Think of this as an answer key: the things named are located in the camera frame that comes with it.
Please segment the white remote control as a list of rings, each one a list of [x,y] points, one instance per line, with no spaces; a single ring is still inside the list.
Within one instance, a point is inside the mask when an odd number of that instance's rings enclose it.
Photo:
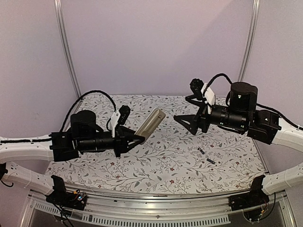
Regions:
[[[135,135],[144,137],[144,141],[141,142],[141,145],[147,141],[165,117],[166,114],[161,109],[154,108],[152,110],[139,129],[135,132]]]

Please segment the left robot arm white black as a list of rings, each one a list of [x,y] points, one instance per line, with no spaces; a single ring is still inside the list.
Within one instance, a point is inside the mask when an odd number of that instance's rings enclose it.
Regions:
[[[20,183],[45,196],[52,196],[60,205],[70,202],[64,180],[55,175],[45,176],[20,167],[16,161],[44,160],[62,162],[79,158],[83,153],[112,149],[116,157],[145,142],[146,138],[123,126],[128,114],[114,112],[111,131],[104,131],[96,123],[93,111],[84,110],[71,115],[67,131],[53,132],[23,140],[0,139],[0,179]]]

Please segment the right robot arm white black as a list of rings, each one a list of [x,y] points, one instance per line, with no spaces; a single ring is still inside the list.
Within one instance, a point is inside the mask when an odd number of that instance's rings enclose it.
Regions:
[[[303,150],[303,130],[269,107],[257,110],[258,89],[246,82],[231,83],[226,105],[215,103],[210,85],[199,79],[190,83],[192,95],[185,100],[198,106],[196,114],[175,115],[174,120],[191,134],[198,129],[206,133],[211,124],[221,129],[248,137],[265,144],[275,144]]]

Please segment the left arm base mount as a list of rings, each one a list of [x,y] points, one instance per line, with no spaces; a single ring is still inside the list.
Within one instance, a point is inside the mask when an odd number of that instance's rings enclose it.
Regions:
[[[46,196],[46,201],[57,206],[67,207],[75,210],[84,210],[87,204],[87,194],[77,189],[68,192],[64,180],[58,176],[52,175],[53,192]]]

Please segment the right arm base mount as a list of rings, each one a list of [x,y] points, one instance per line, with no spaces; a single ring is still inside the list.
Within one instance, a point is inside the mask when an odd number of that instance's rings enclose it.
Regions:
[[[265,175],[260,175],[252,181],[250,190],[228,198],[228,205],[232,211],[246,209],[269,202],[269,196],[262,191],[262,182]]]

